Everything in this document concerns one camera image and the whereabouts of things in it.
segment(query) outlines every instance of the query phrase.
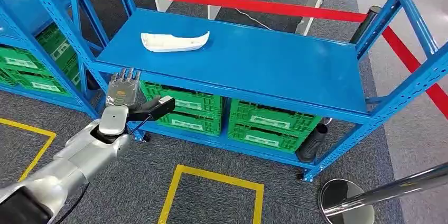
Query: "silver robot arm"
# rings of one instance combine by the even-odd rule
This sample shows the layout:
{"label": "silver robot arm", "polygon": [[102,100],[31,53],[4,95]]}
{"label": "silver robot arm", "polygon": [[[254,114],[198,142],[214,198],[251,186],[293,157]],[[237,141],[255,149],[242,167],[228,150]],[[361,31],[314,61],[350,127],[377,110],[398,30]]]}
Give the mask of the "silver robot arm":
{"label": "silver robot arm", "polygon": [[[138,84],[138,78],[130,81],[132,85],[136,82]],[[115,98],[114,93],[111,94],[113,91],[120,93],[121,96]],[[0,189],[1,223],[54,222],[66,199],[80,186],[89,183],[129,147],[133,136],[128,134],[126,122],[155,121],[174,109],[174,99],[165,96],[156,97],[138,110],[129,110],[127,105],[123,105],[122,100],[123,93],[126,92],[126,96],[130,94],[134,100],[126,104],[134,104],[137,94],[129,93],[131,91],[139,91],[139,88],[135,86],[130,88],[129,80],[115,76],[109,84],[107,94],[109,101],[112,101],[105,108],[101,119],[92,121],[71,137],[51,163],[24,181]],[[113,99],[119,99],[120,103],[117,105]]]}

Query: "black cylinder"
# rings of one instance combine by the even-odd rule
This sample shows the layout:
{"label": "black cylinder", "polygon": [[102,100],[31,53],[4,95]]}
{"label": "black cylinder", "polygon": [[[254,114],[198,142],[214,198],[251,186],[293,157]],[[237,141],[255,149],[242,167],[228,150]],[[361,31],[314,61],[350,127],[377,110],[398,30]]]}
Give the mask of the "black cylinder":
{"label": "black cylinder", "polygon": [[318,124],[303,144],[295,151],[297,158],[302,162],[312,162],[316,158],[316,153],[324,141],[327,132],[328,128],[326,125]]}
{"label": "black cylinder", "polygon": [[375,16],[379,14],[381,11],[381,7],[379,6],[371,6],[369,11],[367,12],[367,16],[364,19],[361,24],[359,24],[358,29],[353,34],[352,38],[350,39],[349,43],[357,43],[362,35],[364,35],[366,29],[369,27],[369,25],[372,23],[372,21],[375,19]]}
{"label": "black cylinder", "polygon": [[98,90],[99,89],[99,84],[95,80],[92,73],[89,72],[89,70],[86,70],[86,80],[87,80],[87,88],[89,90]]}

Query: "lower shelf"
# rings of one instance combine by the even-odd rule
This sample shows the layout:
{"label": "lower shelf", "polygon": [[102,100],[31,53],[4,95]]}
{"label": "lower shelf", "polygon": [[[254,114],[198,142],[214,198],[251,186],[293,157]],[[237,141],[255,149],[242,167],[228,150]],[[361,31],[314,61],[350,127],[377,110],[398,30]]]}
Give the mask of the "lower shelf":
{"label": "lower shelf", "polygon": [[141,129],[151,133],[162,134],[165,136],[179,138],[203,145],[222,148],[241,154],[247,154],[263,159],[303,167],[305,169],[312,169],[315,167],[313,163],[304,163],[299,161],[295,154],[285,153],[278,150],[255,146],[229,139],[227,137],[227,125],[225,124],[222,127],[221,135],[219,137],[213,137],[200,133],[189,132],[186,130],[166,127],[158,125],[155,122],[147,122],[141,127]]}
{"label": "lower shelf", "polygon": [[49,102],[51,104],[56,104],[59,106],[67,107],[70,109],[75,109],[79,111],[83,111],[82,107],[78,105],[78,102],[72,97],[62,96],[62,95],[55,95],[55,94],[49,94],[46,92],[39,92],[39,91],[32,91],[23,88],[20,85],[16,85],[14,87],[7,86],[4,84],[0,84],[0,90],[4,90],[6,92],[10,92],[13,94],[26,96],[29,98],[37,99],[40,101]]}

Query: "yellow floor marking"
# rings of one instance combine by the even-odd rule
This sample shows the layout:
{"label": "yellow floor marking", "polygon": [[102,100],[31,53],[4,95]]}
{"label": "yellow floor marking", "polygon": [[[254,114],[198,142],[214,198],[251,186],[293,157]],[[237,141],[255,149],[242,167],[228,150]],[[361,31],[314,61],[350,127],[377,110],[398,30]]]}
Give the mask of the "yellow floor marking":
{"label": "yellow floor marking", "polygon": [[38,133],[38,134],[42,134],[45,136],[48,136],[48,140],[45,142],[45,144],[42,146],[42,148],[39,150],[38,154],[36,155],[36,157],[34,157],[33,161],[31,161],[31,163],[28,165],[28,167],[26,168],[26,170],[23,172],[22,176],[19,178],[19,182],[24,180],[28,174],[31,172],[31,170],[34,168],[34,166],[36,166],[36,164],[38,163],[39,159],[42,157],[42,155],[45,153],[46,149],[50,146],[50,144],[53,142],[54,138],[56,138],[56,133],[54,132],[50,132],[48,130],[43,130],[34,126],[29,126],[26,124],[21,124],[18,122],[14,122],[11,120],[7,120],[4,118],[0,118],[0,123],[1,124],[5,124],[5,125],[9,125],[9,126],[14,126],[20,129],[24,129],[24,130],[29,130],[31,132],[34,133]]}
{"label": "yellow floor marking", "polygon": [[163,204],[162,212],[158,219],[158,224],[166,224],[168,219],[168,214],[170,213],[171,205],[173,204],[174,195],[178,189],[178,184],[181,179],[182,173],[200,176],[202,178],[212,179],[215,181],[229,183],[246,189],[255,190],[255,206],[254,206],[254,218],[252,220],[253,224],[260,224],[262,222],[262,209],[263,209],[263,194],[264,194],[264,184],[254,183],[247,180],[233,178],[231,176],[213,173],[206,170],[196,169],[193,167],[188,167],[178,164],[176,170],[174,171],[173,180],[171,181],[170,188],[168,189],[168,194],[166,195],[165,203]]}

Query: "gray floor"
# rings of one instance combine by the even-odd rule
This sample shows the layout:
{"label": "gray floor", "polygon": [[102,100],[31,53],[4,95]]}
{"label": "gray floor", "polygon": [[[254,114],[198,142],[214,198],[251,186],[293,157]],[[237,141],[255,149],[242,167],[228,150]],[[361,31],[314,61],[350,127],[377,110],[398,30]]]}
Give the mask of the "gray floor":
{"label": "gray floor", "polygon": [[[301,0],[268,0],[300,3]],[[124,11],[111,7],[119,0],[92,0],[105,29],[113,35],[124,22]],[[153,0],[136,0],[141,7],[154,8]],[[356,0],[325,0],[324,7],[357,11]],[[174,4],[171,12],[204,16],[205,7]],[[293,32],[296,18],[275,15],[253,17],[270,27]],[[233,10],[218,15],[222,21],[253,24]],[[349,40],[355,24],[316,21],[311,34],[336,40]],[[86,35],[91,36],[85,28]],[[361,65],[366,95],[376,92],[370,63]],[[89,122],[79,112],[49,105],[25,97],[0,92],[1,117],[37,126],[57,133],[54,143],[38,163],[48,163],[64,142]],[[352,125],[334,122],[324,148],[328,148]],[[3,142],[0,158],[9,163],[0,167],[0,186],[20,177],[26,163],[44,142],[16,128],[1,125]],[[324,223],[316,205],[317,189],[324,181],[345,178],[372,189],[394,179],[387,141],[383,128],[367,137],[343,158],[331,165],[313,183],[295,179],[297,168],[260,158],[250,157],[179,139],[153,135],[146,144],[133,143],[119,161],[113,163],[92,182],[85,198],[66,223],[155,223],[160,215],[174,168],[184,164],[265,185],[263,223]],[[254,193],[236,186],[190,175],[183,175],[173,201],[168,223],[251,223]],[[398,200],[375,205],[376,223],[404,223]]]}

